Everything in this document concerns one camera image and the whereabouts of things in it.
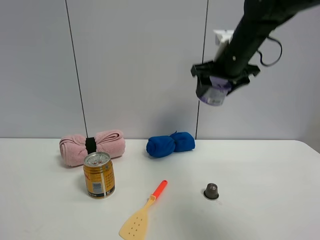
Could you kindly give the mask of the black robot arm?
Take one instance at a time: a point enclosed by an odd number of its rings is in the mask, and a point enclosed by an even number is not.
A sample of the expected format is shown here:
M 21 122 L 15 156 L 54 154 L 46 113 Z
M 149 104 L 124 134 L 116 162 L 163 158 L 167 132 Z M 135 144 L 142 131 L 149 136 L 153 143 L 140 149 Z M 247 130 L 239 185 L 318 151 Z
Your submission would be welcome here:
M 214 60 L 194 64 L 196 95 L 204 103 L 220 106 L 224 98 L 250 83 L 260 69 L 249 64 L 270 33 L 297 13 L 319 5 L 318 0 L 246 0 L 235 30 L 216 31 L 219 48 Z

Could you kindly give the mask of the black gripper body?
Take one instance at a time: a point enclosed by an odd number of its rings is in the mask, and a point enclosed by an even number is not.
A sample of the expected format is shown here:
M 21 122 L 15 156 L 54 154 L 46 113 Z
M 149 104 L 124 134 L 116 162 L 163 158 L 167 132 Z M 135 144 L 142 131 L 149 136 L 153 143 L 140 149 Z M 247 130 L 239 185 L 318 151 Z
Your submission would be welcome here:
M 257 65 L 247 64 L 239 74 L 230 76 L 222 70 L 218 63 L 211 60 L 194 64 L 190 72 L 193 77 L 197 77 L 196 95 L 197 97 L 202 97 L 208 89 L 213 87 L 210 77 L 217 77 L 218 80 L 227 81 L 226 85 L 230 87 L 230 90 L 227 91 L 227 95 L 229 95 L 235 90 L 248 85 L 250 83 L 249 76 L 256 77 L 260 73 L 260 69 Z

